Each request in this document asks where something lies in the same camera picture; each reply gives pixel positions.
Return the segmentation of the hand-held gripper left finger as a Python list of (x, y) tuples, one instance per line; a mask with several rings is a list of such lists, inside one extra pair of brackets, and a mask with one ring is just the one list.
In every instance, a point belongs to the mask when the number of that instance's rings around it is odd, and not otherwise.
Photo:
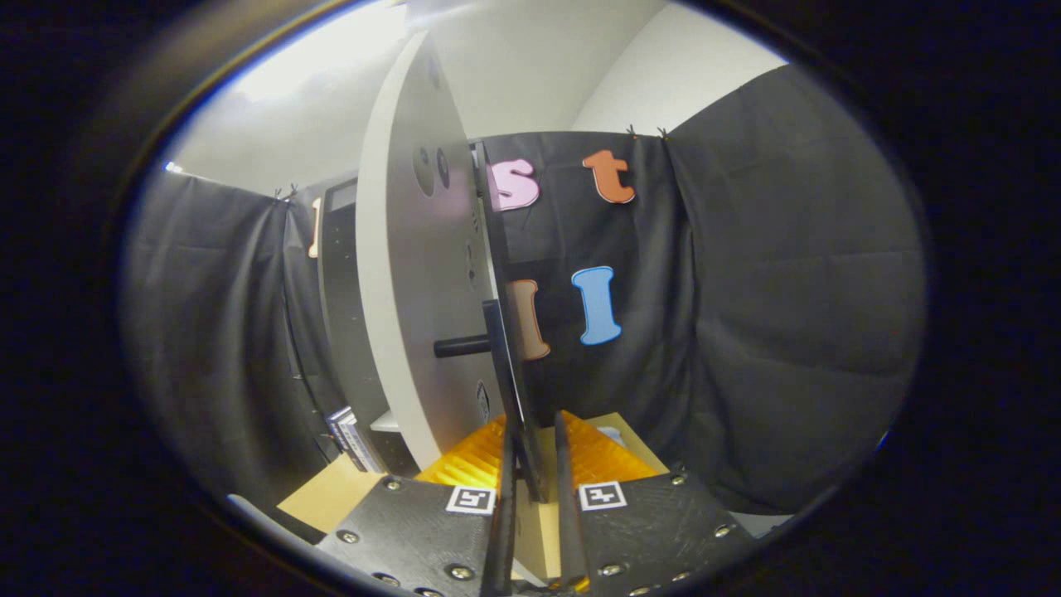
[(414, 595), (508, 596), (515, 466), (514, 438), (498, 416), (418, 476), (384, 476), (319, 548)]

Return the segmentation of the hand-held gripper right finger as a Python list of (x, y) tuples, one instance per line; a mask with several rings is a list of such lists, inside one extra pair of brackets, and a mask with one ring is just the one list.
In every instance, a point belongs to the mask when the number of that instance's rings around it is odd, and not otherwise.
[(755, 537), (686, 471), (658, 472), (567, 411), (555, 449), (561, 594), (661, 596), (753, 550)]

